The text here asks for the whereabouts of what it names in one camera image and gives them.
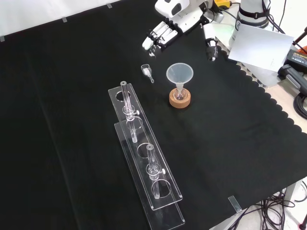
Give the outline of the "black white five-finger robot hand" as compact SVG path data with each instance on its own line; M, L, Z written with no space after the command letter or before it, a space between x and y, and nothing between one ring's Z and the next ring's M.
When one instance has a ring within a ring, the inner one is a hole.
M205 17L205 9L197 7L189 13L179 13L174 18L164 18L154 29L147 33L142 47L151 57L157 56L168 48L176 39L190 34L201 26L205 38L206 55L209 61L215 61L218 56L217 40L213 25Z

